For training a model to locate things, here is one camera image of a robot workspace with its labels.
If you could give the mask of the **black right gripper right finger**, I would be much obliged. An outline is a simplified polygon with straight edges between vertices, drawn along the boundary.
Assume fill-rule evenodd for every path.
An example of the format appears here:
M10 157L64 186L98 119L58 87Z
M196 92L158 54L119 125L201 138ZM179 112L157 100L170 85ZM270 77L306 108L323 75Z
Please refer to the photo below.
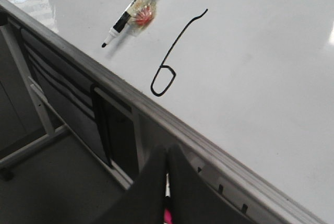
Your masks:
M181 148L168 149L173 223L251 223L202 180Z

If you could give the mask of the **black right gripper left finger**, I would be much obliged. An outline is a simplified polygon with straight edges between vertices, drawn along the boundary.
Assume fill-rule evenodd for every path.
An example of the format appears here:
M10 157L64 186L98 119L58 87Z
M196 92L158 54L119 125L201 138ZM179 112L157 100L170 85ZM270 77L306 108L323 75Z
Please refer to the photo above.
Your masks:
M96 223L163 223L166 149L154 147L138 178Z

